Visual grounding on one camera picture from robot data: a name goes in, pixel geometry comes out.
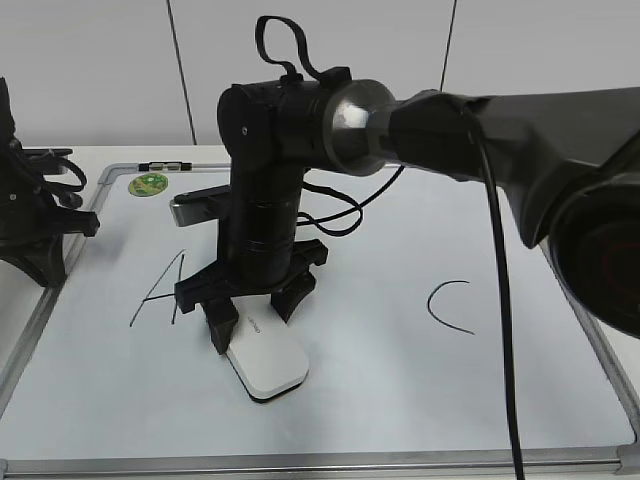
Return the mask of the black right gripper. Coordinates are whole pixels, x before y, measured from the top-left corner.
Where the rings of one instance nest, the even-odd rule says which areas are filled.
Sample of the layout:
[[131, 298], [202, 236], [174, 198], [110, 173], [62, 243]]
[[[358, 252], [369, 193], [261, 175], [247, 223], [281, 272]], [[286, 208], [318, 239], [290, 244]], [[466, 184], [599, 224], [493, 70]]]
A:
[[318, 239], [295, 239], [300, 197], [249, 201], [235, 194], [179, 194], [185, 197], [225, 195], [228, 210], [218, 222], [216, 259], [175, 284], [183, 313], [201, 305], [211, 343], [224, 355], [238, 322], [234, 298], [269, 295], [270, 305], [288, 323], [299, 304], [315, 289], [311, 266], [322, 266], [328, 248]]

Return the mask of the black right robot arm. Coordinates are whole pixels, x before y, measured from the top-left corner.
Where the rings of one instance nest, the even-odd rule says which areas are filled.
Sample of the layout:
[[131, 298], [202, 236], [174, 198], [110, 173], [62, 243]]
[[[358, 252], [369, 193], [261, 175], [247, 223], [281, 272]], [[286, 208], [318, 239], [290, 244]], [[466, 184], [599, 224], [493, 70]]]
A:
[[305, 174], [368, 176], [388, 163], [481, 181], [489, 166], [522, 243], [546, 242], [552, 268], [589, 313], [639, 333], [639, 91], [467, 97], [425, 90], [399, 101], [345, 68], [235, 84], [217, 106], [227, 185], [174, 201], [180, 225], [218, 222], [216, 258], [178, 282], [225, 352], [236, 297], [267, 295], [283, 319], [314, 289], [328, 250], [296, 239]]

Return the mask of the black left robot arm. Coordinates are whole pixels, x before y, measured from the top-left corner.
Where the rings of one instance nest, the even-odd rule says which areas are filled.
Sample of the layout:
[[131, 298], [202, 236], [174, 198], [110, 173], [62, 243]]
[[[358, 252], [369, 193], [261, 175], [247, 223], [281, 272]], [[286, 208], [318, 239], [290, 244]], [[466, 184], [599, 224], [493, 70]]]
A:
[[[15, 132], [3, 86], [1, 258], [43, 287], [59, 286], [66, 278], [64, 235], [93, 237], [100, 223], [95, 212], [80, 208], [84, 172], [49, 151], [27, 155]], [[310, 268], [326, 262], [328, 249], [318, 240], [295, 238], [304, 170], [264, 159], [234, 154], [229, 184], [178, 196], [179, 205], [201, 205], [219, 224], [215, 261], [174, 287], [182, 312], [201, 305], [213, 323], [230, 325], [238, 318], [234, 298], [268, 294], [287, 320], [314, 288]]]

